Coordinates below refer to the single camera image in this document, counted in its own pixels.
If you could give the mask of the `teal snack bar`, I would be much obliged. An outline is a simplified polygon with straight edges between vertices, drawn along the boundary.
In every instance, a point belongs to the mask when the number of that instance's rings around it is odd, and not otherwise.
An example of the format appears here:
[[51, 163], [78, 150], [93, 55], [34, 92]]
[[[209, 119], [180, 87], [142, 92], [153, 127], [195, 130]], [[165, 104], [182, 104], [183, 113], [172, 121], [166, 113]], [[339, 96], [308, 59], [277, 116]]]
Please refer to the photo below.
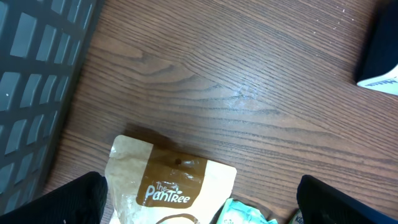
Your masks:
[[225, 201], [216, 224], [278, 224], [278, 222], [276, 219], [266, 220], [258, 209], [229, 198]]

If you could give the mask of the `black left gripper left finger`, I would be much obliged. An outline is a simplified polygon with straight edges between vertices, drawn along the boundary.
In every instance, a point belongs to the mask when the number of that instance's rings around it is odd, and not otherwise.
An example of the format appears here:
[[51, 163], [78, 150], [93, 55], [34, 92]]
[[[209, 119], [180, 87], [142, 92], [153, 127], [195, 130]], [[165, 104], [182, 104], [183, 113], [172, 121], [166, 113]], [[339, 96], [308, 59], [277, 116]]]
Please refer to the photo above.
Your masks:
[[99, 224], [107, 194], [106, 178], [97, 172], [89, 172], [1, 215], [1, 224]]

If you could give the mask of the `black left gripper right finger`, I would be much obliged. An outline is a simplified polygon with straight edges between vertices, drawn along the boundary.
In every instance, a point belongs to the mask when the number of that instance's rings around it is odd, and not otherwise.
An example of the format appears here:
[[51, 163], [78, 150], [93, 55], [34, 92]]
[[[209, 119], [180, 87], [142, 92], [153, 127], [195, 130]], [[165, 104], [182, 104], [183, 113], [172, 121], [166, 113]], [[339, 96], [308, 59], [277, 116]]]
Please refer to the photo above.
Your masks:
[[311, 175], [302, 177], [297, 203], [304, 224], [397, 224], [397, 220]]

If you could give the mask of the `teal Kleenex tissue pack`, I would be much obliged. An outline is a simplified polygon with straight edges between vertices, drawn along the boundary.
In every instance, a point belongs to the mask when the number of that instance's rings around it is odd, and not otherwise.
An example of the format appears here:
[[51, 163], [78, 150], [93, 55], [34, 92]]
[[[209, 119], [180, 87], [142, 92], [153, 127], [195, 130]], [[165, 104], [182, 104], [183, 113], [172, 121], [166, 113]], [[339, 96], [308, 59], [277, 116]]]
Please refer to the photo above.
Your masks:
[[297, 210], [295, 215], [290, 219], [289, 224], [304, 224], [302, 211]]

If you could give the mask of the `brown snack packet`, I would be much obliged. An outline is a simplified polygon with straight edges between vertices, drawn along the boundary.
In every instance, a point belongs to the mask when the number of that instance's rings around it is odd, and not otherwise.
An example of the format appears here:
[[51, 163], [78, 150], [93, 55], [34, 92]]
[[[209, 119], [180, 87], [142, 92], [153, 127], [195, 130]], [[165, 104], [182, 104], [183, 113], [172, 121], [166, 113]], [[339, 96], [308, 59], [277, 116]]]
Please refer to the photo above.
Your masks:
[[111, 223], [212, 223], [232, 193], [237, 170], [119, 135], [104, 173]]

